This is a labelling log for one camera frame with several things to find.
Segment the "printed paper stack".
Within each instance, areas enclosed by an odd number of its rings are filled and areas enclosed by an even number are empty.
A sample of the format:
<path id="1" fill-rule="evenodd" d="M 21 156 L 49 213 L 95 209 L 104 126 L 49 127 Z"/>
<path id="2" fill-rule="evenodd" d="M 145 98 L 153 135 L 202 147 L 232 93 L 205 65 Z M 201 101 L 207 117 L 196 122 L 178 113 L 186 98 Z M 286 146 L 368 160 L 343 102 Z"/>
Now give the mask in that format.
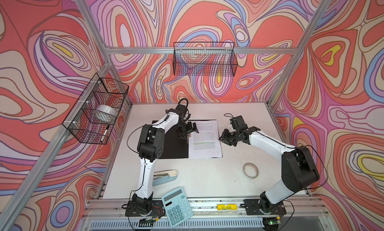
<path id="1" fill-rule="evenodd" d="M 193 120 L 193 123 L 196 123 L 198 133 L 192 132 L 189 134 L 188 158 L 222 158 L 218 121 Z"/>

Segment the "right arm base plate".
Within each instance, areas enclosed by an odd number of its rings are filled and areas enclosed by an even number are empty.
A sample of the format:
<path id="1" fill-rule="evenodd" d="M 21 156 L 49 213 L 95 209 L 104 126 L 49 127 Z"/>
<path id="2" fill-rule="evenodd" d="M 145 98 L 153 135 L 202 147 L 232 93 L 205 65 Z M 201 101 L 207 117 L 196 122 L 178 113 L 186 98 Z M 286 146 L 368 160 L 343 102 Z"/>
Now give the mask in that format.
<path id="1" fill-rule="evenodd" d="M 271 204 L 268 200 L 264 199 L 245 199 L 241 208 L 246 210 L 247 215 L 277 215 L 284 216 L 287 214 L 283 202 Z"/>

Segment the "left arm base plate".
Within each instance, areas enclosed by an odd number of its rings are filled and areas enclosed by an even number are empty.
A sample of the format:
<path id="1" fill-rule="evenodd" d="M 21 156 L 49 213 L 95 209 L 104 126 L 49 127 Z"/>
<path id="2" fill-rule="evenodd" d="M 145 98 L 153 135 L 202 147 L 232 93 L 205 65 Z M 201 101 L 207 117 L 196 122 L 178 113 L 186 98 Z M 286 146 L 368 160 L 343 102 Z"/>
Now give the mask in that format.
<path id="1" fill-rule="evenodd" d="M 166 211 L 161 200 L 135 200 L 122 205 L 126 217 L 153 217 L 165 216 Z"/>

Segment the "white black file folder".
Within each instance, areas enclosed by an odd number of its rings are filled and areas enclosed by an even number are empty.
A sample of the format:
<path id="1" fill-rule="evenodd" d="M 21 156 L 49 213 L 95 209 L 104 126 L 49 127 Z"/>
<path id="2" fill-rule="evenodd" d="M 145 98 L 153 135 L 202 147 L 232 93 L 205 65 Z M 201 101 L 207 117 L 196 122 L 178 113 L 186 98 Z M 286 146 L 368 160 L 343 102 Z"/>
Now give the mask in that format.
<path id="1" fill-rule="evenodd" d="M 165 150 L 161 159 L 185 159 L 188 158 L 188 139 L 181 139 L 177 134 L 177 128 L 172 127 L 165 134 Z"/>

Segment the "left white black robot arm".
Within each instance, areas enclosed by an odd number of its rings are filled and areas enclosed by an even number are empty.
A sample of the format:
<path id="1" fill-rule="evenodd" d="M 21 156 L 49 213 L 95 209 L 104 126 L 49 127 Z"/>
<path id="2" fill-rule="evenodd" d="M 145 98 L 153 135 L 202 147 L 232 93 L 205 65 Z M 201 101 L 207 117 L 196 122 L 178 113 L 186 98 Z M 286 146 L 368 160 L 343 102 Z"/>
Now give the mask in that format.
<path id="1" fill-rule="evenodd" d="M 196 123 L 189 121 L 189 102 L 183 98 L 176 108 L 166 110 L 163 118 L 153 124 L 142 126 L 137 151 L 141 161 L 138 189 L 132 196 L 136 208 L 148 212 L 153 206 L 154 167 L 165 150 L 166 133 L 176 128 L 176 136 L 186 140 L 190 133 L 198 133 Z"/>

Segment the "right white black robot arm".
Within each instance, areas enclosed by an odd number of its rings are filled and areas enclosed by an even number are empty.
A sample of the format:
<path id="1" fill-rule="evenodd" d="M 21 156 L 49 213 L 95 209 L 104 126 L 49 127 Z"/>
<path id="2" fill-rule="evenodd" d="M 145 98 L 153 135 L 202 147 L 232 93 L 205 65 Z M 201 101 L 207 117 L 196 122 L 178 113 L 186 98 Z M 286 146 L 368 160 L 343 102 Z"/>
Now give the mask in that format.
<path id="1" fill-rule="evenodd" d="M 224 129 L 219 141 L 236 146 L 238 142 L 260 148 L 281 164 L 281 178 L 269 190 L 261 193 L 259 207 L 269 212 L 278 203 L 304 190 L 320 179 L 310 150 L 278 141 L 257 127 L 249 127 L 242 116 L 230 119 L 232 130 Z"/>

